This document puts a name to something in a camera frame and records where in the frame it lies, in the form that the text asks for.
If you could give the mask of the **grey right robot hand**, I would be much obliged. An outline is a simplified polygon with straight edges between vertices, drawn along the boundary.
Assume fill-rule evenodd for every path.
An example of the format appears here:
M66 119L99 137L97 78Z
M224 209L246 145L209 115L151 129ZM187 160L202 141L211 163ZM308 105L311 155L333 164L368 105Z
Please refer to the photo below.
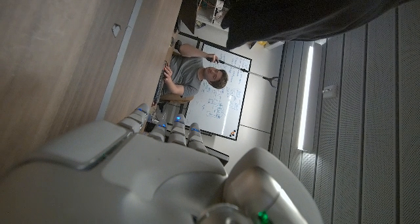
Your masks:
M305 186L255 147L226 171L197 124L141 133L149 106L87 123L1 178L2 223L321 223Z

